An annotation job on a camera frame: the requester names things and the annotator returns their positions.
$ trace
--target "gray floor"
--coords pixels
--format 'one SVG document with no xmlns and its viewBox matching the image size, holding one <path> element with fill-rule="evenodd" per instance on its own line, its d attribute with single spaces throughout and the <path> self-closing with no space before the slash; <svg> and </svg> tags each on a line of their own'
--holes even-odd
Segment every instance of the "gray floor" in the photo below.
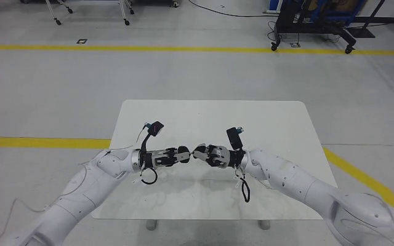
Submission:
<svg viewBox="0 0 394 246">
<path fill-rule="evenodd" d="M 199 4 L 233 14 L 260 14 L 266 2 Z M 0 3 L 0 44 L 269 47 L 267 22 L 214 14 L 183 1 L 178 9 L 136 6 L 124 26 L 115 2 L 54 5 Z M 390 50 L 394 26 L 371 29 L 357 49 Z M 344 49 L 301 35 L 304 49 Z M 297 36 L 288 35 L 281 47 Z M 391 56 L 0 50 L 0 136 L 111 138 L 125 99 L 300 100 L 323 146 L 394 189 L 394 59 Z M 0 149 L 0 227 L 15 197 L 48 204 L 96 150 Z M 371 192 L 335 166 L 345 191 Z M 32 220 L 17 206 L 9 231 Z M 88 216 L 65 245 L 337 245 L 322 221 L 94 220 Z"/>
</svg>

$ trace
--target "table top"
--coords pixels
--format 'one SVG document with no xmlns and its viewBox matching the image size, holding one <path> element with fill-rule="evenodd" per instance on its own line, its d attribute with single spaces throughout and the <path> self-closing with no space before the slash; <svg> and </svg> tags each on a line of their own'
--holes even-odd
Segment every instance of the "table top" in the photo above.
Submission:
<svg viewBox="0 0 394 246">
<path fill-rule="evenodd" d="M 244 149 L 262 149 L 302 167 L 311 175 L 337 186 L 307 109 L 299 101 L 126 100 L 121 108 L 111 148 L 133 144 L 145 122 L 160 121 L 164 128 L 151 137 L 147 149 L 201 143 L 231 148 L 226 129 L 243 127 Z M 133 148 L 140 148 L 140 141 Z M 266 188 L 247 175 L 251 200 L 235 188 L 234 169 L 219 169 L 191 158 L 187 164 L 157 170 L 158 180 L 145 185 L 130 174 L 92 212 L 100 219 L 157 220 L 321 220 L 306 205 Z M 153 180 L 147 170 L 144 179 Z"/>
</svg>

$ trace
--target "yellow floor line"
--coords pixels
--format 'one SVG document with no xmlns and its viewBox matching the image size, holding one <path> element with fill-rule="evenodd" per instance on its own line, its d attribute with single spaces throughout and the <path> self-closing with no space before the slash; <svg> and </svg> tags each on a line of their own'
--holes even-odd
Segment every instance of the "yellow floor line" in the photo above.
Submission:
<svg viewBox="0 0 394 246">
<path fill-rule="evenodd" d="M 88 138 L 11 138 L 0 137 L 0 148 L 66 148 L 66 149 L 105 149 L 111 143 L 110 139 Z M 376 193 L 380 194 L 386 203 L 394 206 L 394 193 L 390 188 L 373 179 L 351 163 L 337 156 L 327 148 L 323 148 L 327 160 L 336 165 L 350 176 L 360 181 Z"/>
<path fill-rule="evenodd" d="M 348 173 L 350 176 L 352 176 L 359 182 L 368 186 L 371 190 L 378 193 L 387 204 L 390 204 L 391 206 L 394 207 L 394 193 L 390 188 L 386 187 L 379 181 L 373 179 L 367 173 L 364 173 L 363 171 L 361 171 L 351 163 L 347 162 L 346 160 L 343 160 L 341 157 L 337 156 L 329 149 L 324 147 L 323 149 L 324 149 L 324 153 L 326 154 L 327 160 L 329 162 L 336 165 L 337 167 L 342 169 L 342 171 Z"/>
<path fill-rule="evenodd" d="M 0 147 L 3 148 L 105 149 L 110 143 L 110 139 L 0 137 Z"/>
<path fill-rule="evenodd" d="M 0 45 L 0 50 L 57 50 L 57 51 L 122 51 L 122 52 L 228 52 L 270 53 L 271 48 L 258 47 L 188 47 L 188 46 L 50 46 L 50 45 Z M 340 49 L 282 49 L 279 54 L 345 55 Z M 394 50 L 354 50 L 353 55 L 394 55 Z"/>
</svg>

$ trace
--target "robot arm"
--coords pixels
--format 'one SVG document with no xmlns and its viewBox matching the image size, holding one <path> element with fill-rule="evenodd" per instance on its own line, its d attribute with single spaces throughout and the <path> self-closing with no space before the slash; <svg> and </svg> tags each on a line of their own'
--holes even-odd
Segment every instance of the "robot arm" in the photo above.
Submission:
<svg viewBox="0 0 394 246">
<path fill-rule="evenodd" d="M 320 214 L 342 245 L 394 245 L 393 208 L 370 194 L 344 194 L 302 170 L 298 165 L 261 150 L 244 151 L 242 128 L 227 130 L 233 150 L 199 145 L 193 156 L 213 167 L 233 167 Z"/>
<path fill-rule="evenodd" d="M 71 230 L 100 206 L 129 173 L 142 173 L 146 169 L 155 170 L 177 162 L 188 162 L 190 153 L 184 146 L 146 150 L 149 136 L 156 136 L 164 127 L 160 125 L 159 122 L 149 124 L 148 136 L 141 149 L 106 149 L 99 152 L 68 182 L 62 195 L 37 220 L 6 238 L 4 244 L 0 245 L 62 245 Z"/>
</svg>

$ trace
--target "cart leg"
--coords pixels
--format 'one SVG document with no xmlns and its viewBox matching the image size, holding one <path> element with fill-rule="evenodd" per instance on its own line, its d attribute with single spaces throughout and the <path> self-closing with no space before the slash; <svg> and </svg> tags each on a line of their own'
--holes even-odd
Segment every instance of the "cart leg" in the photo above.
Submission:
<svg viewBox="0 0 394 246">
<path fill-rule="evenodd" d="M 268 230 L 271 228 L 271 223 L 269 220 L 258 220 L 259 228 L 263 230 Z"/>
<path fill-rule="evenodd" d="M 119 0 L 119 4 L 121 5 L 121 11 L 122 11 L 122 17 L 124 20 L 124 24 L 126 26 L 130 25 L 130 22 L 126 19 L 126 15 L 124 14 L 124 6 L 123 6 L 124 1 L 123 0 Z"/>
<path fill-rule="evenodd" d="M 54 20 L 56 21 L 56 24 L 61 25 L 62 23 L 60 22 L 60 20 L 58 20 L 58 19 L 56 18 L 53 9 L 52 9 L 52 7 L 50 6 L 49 0 L 45 0 L 45 2 L 46 2 L 47 5 L 48 5 L 48 8 L 49 8 L 50 13 L 51 13 L 52 16 L 54 17 Z"/>
<path fill-rule="evenodd" d="M 157 220 L 147 220 L 147 230 L 154 231 L 158 225 Z"/>
<path fill-rule="evenodd" d="M 134 15 L 134 10 L 132 9 L 131 4 L 129 3 L 129 0 L 126 0 L 125 3 L 126 3 L 126 6 L 128 6 L 128 8 L 130 10 L 130 14 Z"/>
<path fill-rule="evenodd" d="M 68 11 L 70 14 L 73 13 L 73 10 L 70 9 L 70 7 L 68 7 L 62 0 L 57 0 L 57 1 L 58 1 L 58 3 L 60 3 L 61 5 L 65 6 L 66 9 L 67 9 L 67 11 Z"/>
</svg>

